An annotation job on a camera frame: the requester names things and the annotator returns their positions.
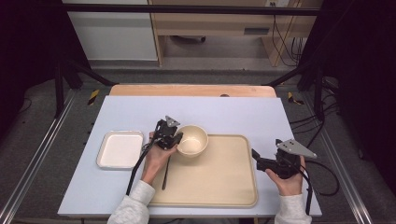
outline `white cabinet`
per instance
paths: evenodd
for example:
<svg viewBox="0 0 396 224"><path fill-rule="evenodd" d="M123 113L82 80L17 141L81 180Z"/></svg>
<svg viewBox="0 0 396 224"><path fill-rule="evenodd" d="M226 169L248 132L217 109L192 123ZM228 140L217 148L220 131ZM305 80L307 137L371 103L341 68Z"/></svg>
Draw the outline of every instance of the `white cabinet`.
<svg viewBox="0 0 396 224"><path fill-rule="evenodd" d="M63 2L147 4L147 0L63 0ZM88 60L158 60L148 13L68 12L68 14Z"/></svg>

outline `hand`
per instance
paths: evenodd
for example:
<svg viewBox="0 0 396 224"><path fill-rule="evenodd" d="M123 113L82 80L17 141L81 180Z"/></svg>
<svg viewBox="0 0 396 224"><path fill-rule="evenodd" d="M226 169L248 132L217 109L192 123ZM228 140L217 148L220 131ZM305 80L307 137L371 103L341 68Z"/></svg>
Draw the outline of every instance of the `hand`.
<svg viewBox="0 0 396 224"><path fill-rule="evenodd" d="M149 137L152 138L154 133L150 133ZM154 144L146 155L145 169L143 170L142 178L144 182L152 184L155 176L168 162L168 158L177 151L177 144L170 149L162 149L157 144Z"/></svg>
<svg viewBox="0 0 396 224"><path fill-rule="evenodd" d="M305 160L303 156L301 158L301 165L305 167ZM298 195L302 193L303 188L303 176L299 173L290 177L289 179L279 178L272 170L266 169L265 173L275 182L279 194L281 196L292 196Z"/></svg>

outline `white sleeve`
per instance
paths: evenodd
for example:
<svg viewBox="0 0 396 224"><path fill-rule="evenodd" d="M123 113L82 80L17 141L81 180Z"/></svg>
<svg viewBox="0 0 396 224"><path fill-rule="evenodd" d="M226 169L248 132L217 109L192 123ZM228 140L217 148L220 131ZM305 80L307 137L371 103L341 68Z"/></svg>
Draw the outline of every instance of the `white sleeve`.
<svg viewBox="0 0 396 224"><path fill-rule="evenodd" d="M154 197L155 189L139 180L129 196L125 195L107 224L145 224L149 222L148 204Z"/></svg>
<svg viewBox="0 0 396 224"><path fill-rule="evenodd" d="M311 223L312 217L305 213L303 194L279 196L280 210L275 216L275 224Z"/></svg>

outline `white tabletop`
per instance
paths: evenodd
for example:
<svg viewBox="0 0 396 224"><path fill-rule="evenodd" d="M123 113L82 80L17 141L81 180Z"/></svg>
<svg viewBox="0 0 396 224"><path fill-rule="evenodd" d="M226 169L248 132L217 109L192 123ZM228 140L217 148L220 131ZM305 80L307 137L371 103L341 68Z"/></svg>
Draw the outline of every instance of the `white tabletop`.
<svg viewBox="0 0 396 224"><path fill-rule="evenodd" d="M181 123L196 124L208 133L242 134L263 158L274 159L276 139L293 138L278 98L107 96L81 155L58 214L70 217L108 217L125 195L131 171L107 171L96 164L104 136L110 131L140 131L144 144L149 132L165 115ZM256 170L259 199L249 208L150 206L151 217L272 217L279 209L278 190L272 180ZM143 164L134 183L141 176ZM315 195L311 216L321 216Z"/></svg>

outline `white bowl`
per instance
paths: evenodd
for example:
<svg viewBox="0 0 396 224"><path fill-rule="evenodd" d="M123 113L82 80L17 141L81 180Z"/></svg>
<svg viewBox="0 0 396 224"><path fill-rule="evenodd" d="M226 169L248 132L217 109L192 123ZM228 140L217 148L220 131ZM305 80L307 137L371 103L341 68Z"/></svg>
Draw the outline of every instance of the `white bowl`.
<svg viewBox="0 0 396 224"><path fill-rule="evenodd" d="M178 133L183 133L183 137L177 146L177 151L188 158L194 158L204 152L209 138L201 127L187 125L178 129Z"/></svg>

